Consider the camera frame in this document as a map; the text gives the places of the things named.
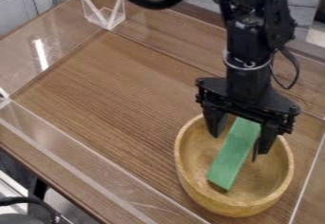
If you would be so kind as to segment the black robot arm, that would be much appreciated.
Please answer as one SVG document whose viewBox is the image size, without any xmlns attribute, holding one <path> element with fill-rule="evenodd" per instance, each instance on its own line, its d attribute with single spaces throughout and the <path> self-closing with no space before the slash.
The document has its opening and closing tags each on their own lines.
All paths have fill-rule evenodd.
<svg viewBox="0 0 325 224">
<path fill-rule="evenodd" d="M 209 134 L 219 136 L 228 115 L 262 126 L 254 154 L 270 151 L 279 135 L 292 130 L 299 106 L 272 87 L 274 55 L 295 58 L 286 48 L 294 38 L 295 21 L 287 0 L 212 0 L 219 5 L 227 31 L 223 52 L 225 76 L 195 80 L 196 102 Z"/>
</svg>

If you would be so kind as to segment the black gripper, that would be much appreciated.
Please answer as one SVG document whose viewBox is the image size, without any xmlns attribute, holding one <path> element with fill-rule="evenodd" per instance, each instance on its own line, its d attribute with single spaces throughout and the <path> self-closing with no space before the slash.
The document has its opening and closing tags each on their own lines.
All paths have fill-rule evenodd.
<svg viewBox="0 0 325 224">
<path fill-rule="evenodd" d="M 291 133 L 295 117 L 300 113 L 298 104 L 272 87 L 264 90 L 254 103 L 240 102 L 227 95 L 224 78 L 197 78 L 195 86 L 195 101 L 201 106 L 207 129 L 215 138 L 223 132 L 228 114 L 262 124 L 252 150 L 252 160 L 256 160 L 258 155 L 268 153 L 276 136 Z"/>
</svg>

